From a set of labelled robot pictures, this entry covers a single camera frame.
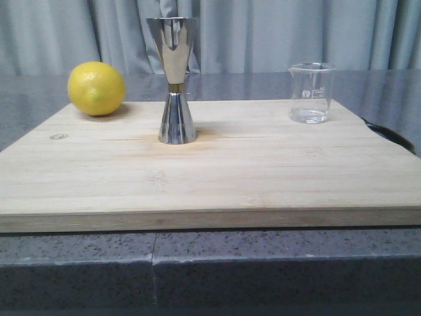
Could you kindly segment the clear glass beaker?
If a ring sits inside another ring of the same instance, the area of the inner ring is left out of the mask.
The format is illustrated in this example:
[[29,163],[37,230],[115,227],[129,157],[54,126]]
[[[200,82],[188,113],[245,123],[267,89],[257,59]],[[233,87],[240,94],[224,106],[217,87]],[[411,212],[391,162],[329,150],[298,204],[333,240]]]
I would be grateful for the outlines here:
[[336,66],[317,62],[297,63],[289,68],[291,120],[305,124],[328,121],[335,71]]

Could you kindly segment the steel hourglass jigger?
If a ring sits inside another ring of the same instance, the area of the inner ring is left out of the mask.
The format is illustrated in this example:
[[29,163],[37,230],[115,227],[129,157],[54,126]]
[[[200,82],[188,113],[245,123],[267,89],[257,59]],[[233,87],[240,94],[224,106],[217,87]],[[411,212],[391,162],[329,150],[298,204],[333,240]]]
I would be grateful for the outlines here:
[[148,18],[147,25],[168,81],[159,141],[172,145],[188,144],[197,138],[184,86],[197,19]]

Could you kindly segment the grey pleated curtain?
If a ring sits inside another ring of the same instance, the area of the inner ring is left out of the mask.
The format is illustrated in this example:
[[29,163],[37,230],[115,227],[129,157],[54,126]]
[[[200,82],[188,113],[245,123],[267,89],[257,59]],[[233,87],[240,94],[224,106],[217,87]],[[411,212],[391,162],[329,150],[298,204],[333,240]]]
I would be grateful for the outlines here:
[[1,74],[68,74],[102,61],[160,73],[148,18],[195,17],[193,73],[420,68],[419,1],[2,1]]

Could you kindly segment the yellow lemon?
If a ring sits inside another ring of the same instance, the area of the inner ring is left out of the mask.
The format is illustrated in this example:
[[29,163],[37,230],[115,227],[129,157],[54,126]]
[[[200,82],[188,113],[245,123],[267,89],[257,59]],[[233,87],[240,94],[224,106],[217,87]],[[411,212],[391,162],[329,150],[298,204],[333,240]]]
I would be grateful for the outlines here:
[[119,108],[126,95],[126,84],[113,66],[89,61],[72,70],[67,90],[78,110],[90,116],[103,116]]

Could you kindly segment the light wooden cutting board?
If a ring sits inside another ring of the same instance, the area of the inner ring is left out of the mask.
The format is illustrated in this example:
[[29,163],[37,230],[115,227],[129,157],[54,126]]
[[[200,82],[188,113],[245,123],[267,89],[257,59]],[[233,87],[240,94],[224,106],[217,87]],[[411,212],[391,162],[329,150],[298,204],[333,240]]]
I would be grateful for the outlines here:
[[420,159],[337,102],[192,101],[198,132],[158,141],[161,102],[89,117],[68,105],[1,152],[1,231],[420,223]]

